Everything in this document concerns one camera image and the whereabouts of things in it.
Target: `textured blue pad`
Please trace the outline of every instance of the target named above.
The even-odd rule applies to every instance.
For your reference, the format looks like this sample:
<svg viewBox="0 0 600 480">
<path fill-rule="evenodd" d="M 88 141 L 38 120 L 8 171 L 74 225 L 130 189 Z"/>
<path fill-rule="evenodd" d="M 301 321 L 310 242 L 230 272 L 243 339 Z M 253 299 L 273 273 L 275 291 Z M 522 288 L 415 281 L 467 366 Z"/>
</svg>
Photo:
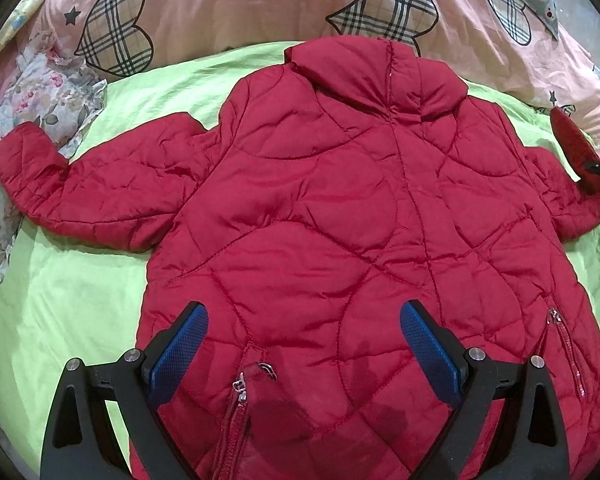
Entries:
<svg viewBox="0 0 600 480">
<path fill-rule="evenodd" d="M 409 302 L 400 311 L 400 328 L 436 397 L 458 408 L 462 401 L 458 369 Z"/>
<path fill-rule="evenodd" d="M 156 410 L 171 399 L 193 361 L 208 329 L 203 305 L 197 306 L 178 330 L 149 375 L 149 406 Z"/>
</svg>

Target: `metal screw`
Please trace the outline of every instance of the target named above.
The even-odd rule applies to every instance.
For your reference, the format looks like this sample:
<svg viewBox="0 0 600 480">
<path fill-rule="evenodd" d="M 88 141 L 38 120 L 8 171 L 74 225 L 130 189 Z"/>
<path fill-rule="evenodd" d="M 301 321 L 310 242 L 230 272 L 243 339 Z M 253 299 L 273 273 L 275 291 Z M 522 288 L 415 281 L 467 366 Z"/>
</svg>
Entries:
<svg viewBox="0 0 600 480">
<path fill-rule="evenodd" d="M 542 359 L 539 355 L 532 355 L 531 356 L 531 364 L 533 366 L 535 366 L 536 368 L 543 368 L 544 367 L 544 359 Z"/>
<path fill-rule="evenodd" d="M 137 348 L 132 348 L 131 350 L 127 350 L 125 352 L 125 361 L 127 363 L 133 363 L 138 361 L 140 358 L 140 351 Z"/>
<path fill-rule="evenodd" d="M 66 369 L 69 370 L 70 372 L 77 370 L 79 367 L 80 367 L 80 359 L 74 357 L 73 359 L 69 359 L 67 361 Z"/>
<path fill-rule="evenodd" d="M 487 354 L 484 353 L 482 348 L 469 348 L 469 357 L 474 361 L 483 361 Z"/>
</svg>

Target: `plaid heart print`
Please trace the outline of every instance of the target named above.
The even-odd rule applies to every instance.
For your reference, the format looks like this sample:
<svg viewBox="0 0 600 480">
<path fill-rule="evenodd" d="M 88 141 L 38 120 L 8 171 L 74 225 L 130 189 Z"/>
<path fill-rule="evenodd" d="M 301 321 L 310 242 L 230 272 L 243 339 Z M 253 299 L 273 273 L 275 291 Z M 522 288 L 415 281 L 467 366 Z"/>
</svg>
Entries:
<svg viewBox="0 0 600 480">
<path fill-rule="evenodd" d="M 487 1 L 513 41 L 522 46 L 531 43 L 531 26 L 525 13 L 522 12 L 526 7 L 522 0 Z"/>
<path fill-rule="evenodd" d="M 87 20 L 76 56 L 103 72 L 127 77 L 142 72 L 154 57 L 148 34 L 136 25 L 145 0 L 97 0 Z"/>
<path fill-rule="evenodd" d="M 532 106 L 532 108 L 542 115 L 549 115 L 551 113 L 552 108 L 544 107 L 544 106 Z M 566 113 L 569 117 L 576 111 L 576 105 L 563 105 L 558 107 L 564 113 Z"/>
<path fill-rule="evenodd" d="M 354 0 L 326 20 L 339 34 L 401 41 L 419 56 L 416 38 L 427 34 L 438 17 L 433 0 Z"/>
</svg>

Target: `pink duvet cover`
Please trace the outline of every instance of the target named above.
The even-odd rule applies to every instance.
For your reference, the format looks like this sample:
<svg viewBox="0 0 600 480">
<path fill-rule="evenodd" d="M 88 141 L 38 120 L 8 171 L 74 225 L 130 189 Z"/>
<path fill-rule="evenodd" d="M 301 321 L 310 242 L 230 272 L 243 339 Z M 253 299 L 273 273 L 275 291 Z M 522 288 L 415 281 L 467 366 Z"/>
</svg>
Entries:
<svg viewBox="0 0 600 480">
<path fill-rule="evenodd" d="M 600 79 L 521 0 L 46 0 L 36 28 L 109 80 L 228 48 L 334 34 L 384 36 L 546 112 L 562 107 L 600 153 Z"/>
</svg>

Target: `zipper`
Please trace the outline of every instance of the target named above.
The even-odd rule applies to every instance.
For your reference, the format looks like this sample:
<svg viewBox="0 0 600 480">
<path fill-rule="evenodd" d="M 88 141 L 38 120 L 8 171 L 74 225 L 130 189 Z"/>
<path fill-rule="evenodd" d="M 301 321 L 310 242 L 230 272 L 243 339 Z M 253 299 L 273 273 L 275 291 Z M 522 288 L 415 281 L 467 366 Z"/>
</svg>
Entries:
<svg viewBox="0 0 600 480">
<path fill-rule="evenodd" d="M 272 380 L 277 380 L 273 367 L 266 363 L 258 366 L 264 370 Z M 234 406 L 229 416 L 229 421 L 224 427 L 222 444 L 219 449 L 219 460 L 215 467 L 213 480 L 231 480 L 235 473 L 235 466 L 245 439 L 245 428 L 247 426 L 247 383 L 244 372 L 240 372 L 232 383 L 234 390 Z"/>
<path fill-rule="evenodd" d="M 567 328 L 567 325 L 564 322 L 564 319 L 562 318 L 562 314 L 556 308 L 550 308 L 547 314 L 547 328 L 551 324 L 555 325 L 555 327 L 557 328 L 558 336 L 560 336 L 560 341 L 562 342 L 562 347 L 564 348 L 567 354 L 567 361 L 569 362 L 569 368 L 571 369 L 573 382 L 576 386 L 576 392 L 581 399 L 584 399 L 587 395 L 587 392 L 584 389 L 582 373 L 580 372 L 580 367 L 578 366 L 578 362 L 576 361 L 576 353 L 573 349 L 571 335 L 569 334 L 569 329 Z"/>
<path fill-rule="evenodd" d="M 226 428 L 224 445 L 222 446 L 222 459 L 213 476 L 214 480 L 230 480 L 234 468 L 235 457 L 238 452 L 238 444 L 242 439 L 244 419 L 247 413 L 247 384 L 244 381 L 244 373 L 240 372 L 238 378 L 232 384 L 235 394 L 234 412 L 231 414 L 229 425 Z"/>
</svg>

